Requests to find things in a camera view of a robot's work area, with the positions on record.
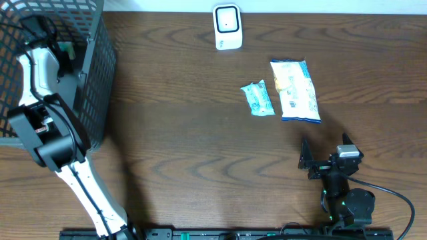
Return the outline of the yellow blue snack bag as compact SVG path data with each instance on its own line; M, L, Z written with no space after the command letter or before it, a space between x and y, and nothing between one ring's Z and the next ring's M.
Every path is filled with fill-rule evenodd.
M316 90L306 61L272 59L270 65L280 97L281 120L321 123Z

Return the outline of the light teal wipes pack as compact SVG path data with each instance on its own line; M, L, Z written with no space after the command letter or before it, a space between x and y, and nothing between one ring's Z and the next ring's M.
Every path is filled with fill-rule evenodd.
M241 87L240 89L246 95L252 115L259 117L275 115L275 111L263 79L258 83L251 83Z

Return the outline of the green tissue pack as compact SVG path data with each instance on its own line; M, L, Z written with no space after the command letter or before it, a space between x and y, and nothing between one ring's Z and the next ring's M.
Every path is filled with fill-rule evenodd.
M66 52L68 52L70 60L74 60L75 59L74 44L72 42L64 42L63 46Z

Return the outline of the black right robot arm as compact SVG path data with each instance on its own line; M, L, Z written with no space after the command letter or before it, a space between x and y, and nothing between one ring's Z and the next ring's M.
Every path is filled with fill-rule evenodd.
M327 160L315 160L306 139L298 168L308 172L308 179L320 179L323 185L321 206L330 214L331 221L341 228L364 227L372 223L375 195L365 189L351 189L348 177L359 170L364 154L354 145L347 134L343 143Z

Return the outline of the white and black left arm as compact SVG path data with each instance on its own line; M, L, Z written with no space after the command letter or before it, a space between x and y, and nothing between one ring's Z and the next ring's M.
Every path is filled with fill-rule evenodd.
M23 68L23 95L18 106L8 111L9 123L34 162L54 172L75 193L98 239L140 239L93 166L83 124L59 94L59 81L73 73L73 64L59 46L57 30L50 29L50 18L42 15L19 22L18 28L32 37L20 44L17 60Z

